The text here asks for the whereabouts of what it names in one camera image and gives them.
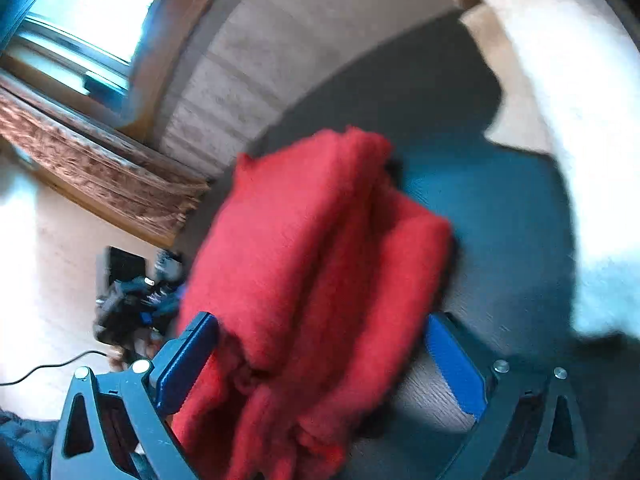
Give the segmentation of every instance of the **white fabric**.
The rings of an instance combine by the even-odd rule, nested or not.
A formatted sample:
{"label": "white fabric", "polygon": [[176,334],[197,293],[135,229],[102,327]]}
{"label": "white fabric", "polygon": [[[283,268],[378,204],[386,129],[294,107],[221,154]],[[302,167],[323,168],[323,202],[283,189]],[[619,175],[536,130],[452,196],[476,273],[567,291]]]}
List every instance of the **white fabric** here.
{"label": "white fabric", "polygon": [[[529,78],[570,195],[572,327],[640,337],[640,53],[604,0],[485,1]],[[526,148],[517,134],[494,140]]]}

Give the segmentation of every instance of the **dark tabletop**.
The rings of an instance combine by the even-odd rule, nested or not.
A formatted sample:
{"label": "dark tabletop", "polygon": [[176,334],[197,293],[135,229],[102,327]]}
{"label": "dark tabletop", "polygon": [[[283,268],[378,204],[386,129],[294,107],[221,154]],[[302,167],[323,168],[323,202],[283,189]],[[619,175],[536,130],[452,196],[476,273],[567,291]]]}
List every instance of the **dark tabletop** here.
{"label": "dark tabletop", "polygon": [[[501,91],[458,17],[429,22],[357,60],[295,105],[252,151],[273,152],[348,124],[387,136],[401,189],[455,229],[440,307],[500,354],[565,367],[587,431],[591,477],[638,478],[615,473],[625,459],[627,470],[637,470],[628,455],[640,434],[640,354],[624,340],[585,344],[572,336],[574,242],[562,179],[551,158],[484,139]],[[230,173],[176,241],[188,258],[228,193]],[[472,425],[423,349],[372,420],[341,478],[436,478]]]}

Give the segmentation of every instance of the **red towel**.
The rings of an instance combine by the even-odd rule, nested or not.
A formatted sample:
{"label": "red towel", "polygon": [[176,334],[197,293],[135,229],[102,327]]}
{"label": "red towel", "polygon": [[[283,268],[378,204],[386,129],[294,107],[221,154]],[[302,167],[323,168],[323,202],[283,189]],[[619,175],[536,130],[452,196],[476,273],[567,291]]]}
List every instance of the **red towel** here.
{"label": "red towel", "polygon": [[203,480],[327,479],[393,385],[450,228],[392,188],[390,150],[350,128],[239,156],[180,310],[223,327],[173,421]]}

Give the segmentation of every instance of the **tiled floor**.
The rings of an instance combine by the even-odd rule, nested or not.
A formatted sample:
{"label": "tiled floor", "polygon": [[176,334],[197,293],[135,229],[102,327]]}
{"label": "tiled floor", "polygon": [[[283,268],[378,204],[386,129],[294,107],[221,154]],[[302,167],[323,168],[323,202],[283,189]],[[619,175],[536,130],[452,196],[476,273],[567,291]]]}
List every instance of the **tiled floor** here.
{"label": "tiled floor", "polygon": [[[95,259],[112,245],[152,261],[157,249],[110,225],[0,155],[0,383],[39,364],[106,348],[92,336]],[[88,356],[0,387],[0,407],[28,418],[59,418],[74,369],[108,370]]]}

